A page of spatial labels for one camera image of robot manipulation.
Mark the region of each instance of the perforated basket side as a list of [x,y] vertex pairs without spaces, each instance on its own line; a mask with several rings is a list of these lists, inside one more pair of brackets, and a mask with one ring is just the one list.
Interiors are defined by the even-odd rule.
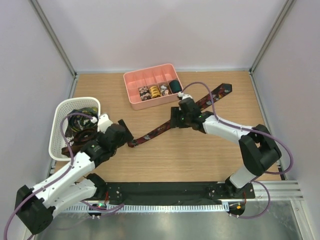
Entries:
[[[98,108],[98,115],[101,114],[100,102],[94,97],[70,98],[58,105],[54,114],[49,143],[49,154],[51,158],[57,161],[70,161],[69,157],[61,154],[61,149],[66,147],[66,144],[60,132],[60,123],[62,119],[74,109],[88,107]],[[68,122],[65,120],[63,123],[63,131],[67,129],[67,126]]]

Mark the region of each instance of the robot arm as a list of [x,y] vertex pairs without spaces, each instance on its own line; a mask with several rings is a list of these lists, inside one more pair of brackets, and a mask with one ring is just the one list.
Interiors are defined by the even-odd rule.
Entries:
[[[201,112],[195,101],[188,94],[179,93],[181,99],[179,107],[171,108],[172,128],[188,128],[200,131],[204,134],[213,134],[220,136],[235,144],[239,144],[243,166],[225,181],[228,192],[231,196],[237,195],[242,189],[266,172],[281,157],[281,151],[275,141],[261,134],[256,134],[244,129],[255,129],[270,134],[264,125],[256,127],[239,125],[237,123],[216,119],[212,112]],[[233,128],[226,124],[237,126],[239,129]]]
[[117,148],[133,139],[124,121],[118,123],[112,123],[107,114],[101,115],[98,121],[100,132],[95,140],[87,142],[75,155],[72,166],[69,162],[32,188],[24,185],[17,191],[15,207],[32,193],[44,189],[30,198],[16,213],[33,235],[46,229],[65,208],[83,199],[101,199],[107,192],[106,182],[96,174],[89,174],[78,184],[74,185],[74,182],[109,160],[116,154]]

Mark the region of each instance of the wooden tabletop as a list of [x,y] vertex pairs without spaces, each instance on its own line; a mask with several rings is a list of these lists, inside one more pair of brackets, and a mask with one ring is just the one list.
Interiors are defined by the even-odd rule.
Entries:
[[[247,126],[263,124],[262,115],[247,71],[178,72],[182,86],[194,81],[210,89],[221,83],[232,84],[233,91],[215,104],[217,114]],[[195,100],[208,92],[202,85],[186,90]],[[170,109],[178,101],[142,110],[133,110],[128,100],[123,73],[82,74],[74,97],[94,97],[101,113],[116,123],[123,119],[139,138],[170,119]],[[57,162],[59,169],[66,162]],[[106,182],[201,182],[224,181],[243,165],[239,146],[221,137],[185,129],[170,129],[135,148],[127,145],[101,164],[95,173]],[[270,171],[276,172],[273,166]],[[263,175],[260,180],[280,180],[278,175]]]

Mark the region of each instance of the pink tray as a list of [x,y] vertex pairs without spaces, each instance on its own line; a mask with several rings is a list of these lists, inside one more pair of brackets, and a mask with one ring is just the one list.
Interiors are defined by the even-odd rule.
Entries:
[[162,84],[167,84],[169,86],[169,83],[172,80],[178,80],[182,88],[182,84],[178,78],[174,66],[169,63],[127,72],[123,75],[123,79],[129,102],[134,110],[146,109],[178,100],[178,94],[172,93],[168,96],[161,96],[142,101],[138,91],[138,88],[140,87],[148,86],[149,88],[152,86],[157,86],[160,88]]

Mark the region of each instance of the gray floor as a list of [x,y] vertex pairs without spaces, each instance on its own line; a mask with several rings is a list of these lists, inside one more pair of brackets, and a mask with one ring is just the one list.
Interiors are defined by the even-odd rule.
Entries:
[[[265,202],[247,202],[245,215],[259,213]],[[290,202],[274,201],[263,216],[246,220],[225,212],[128,213],[89,219],[60,214],[36,240],[302,240]]]

